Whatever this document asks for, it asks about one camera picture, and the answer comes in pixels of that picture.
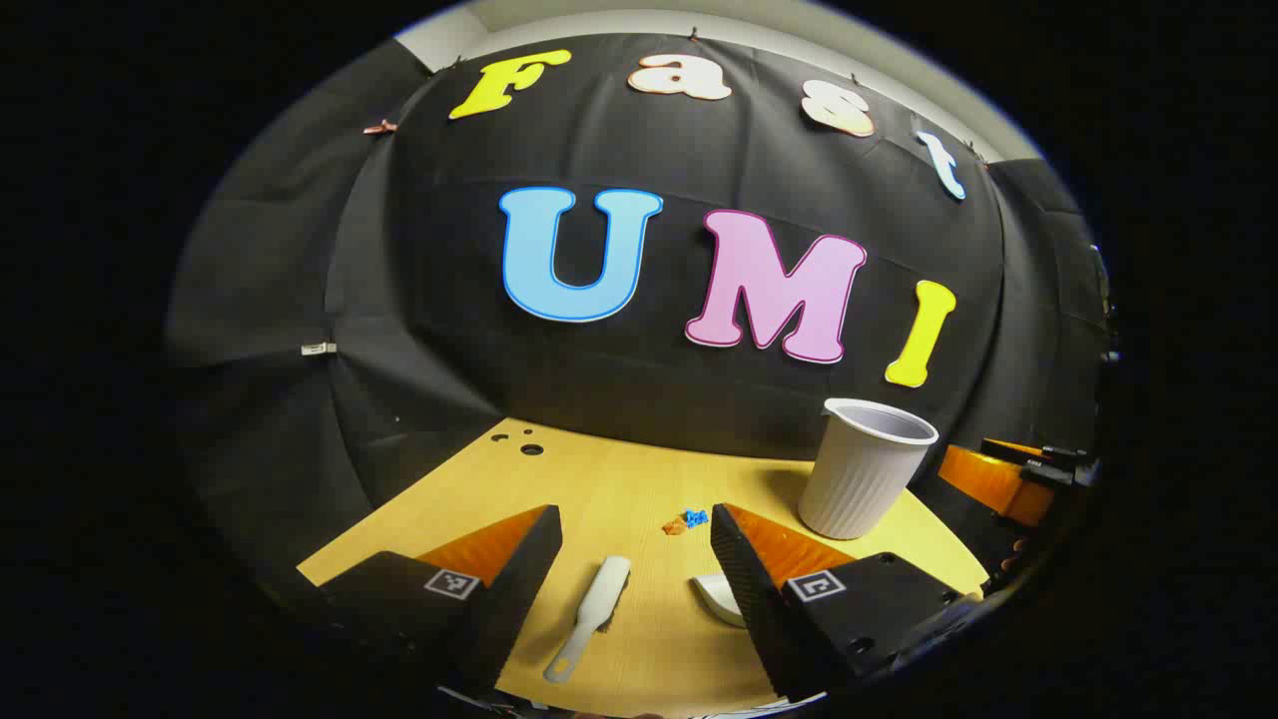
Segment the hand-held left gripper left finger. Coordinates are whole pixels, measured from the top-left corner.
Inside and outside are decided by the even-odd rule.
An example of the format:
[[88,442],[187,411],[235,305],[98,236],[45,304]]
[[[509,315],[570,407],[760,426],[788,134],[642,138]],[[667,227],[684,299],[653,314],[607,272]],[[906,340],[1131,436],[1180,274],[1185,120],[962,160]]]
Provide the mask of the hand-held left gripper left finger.
[[300,619],[403,683],[484,693],[561,547],[558,506],[534,506],[417,556],[374,550],[316,586]]

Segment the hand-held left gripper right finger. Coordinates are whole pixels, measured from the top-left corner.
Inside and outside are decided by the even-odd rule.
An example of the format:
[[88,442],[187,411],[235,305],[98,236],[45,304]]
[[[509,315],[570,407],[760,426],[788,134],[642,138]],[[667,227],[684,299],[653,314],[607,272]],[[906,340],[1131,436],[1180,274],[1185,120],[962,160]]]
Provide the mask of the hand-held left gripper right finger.
[[713,506],[711,545],[773,691],[790,700],[864,693],[984,609],[895,552],[852,558],[728,502]]

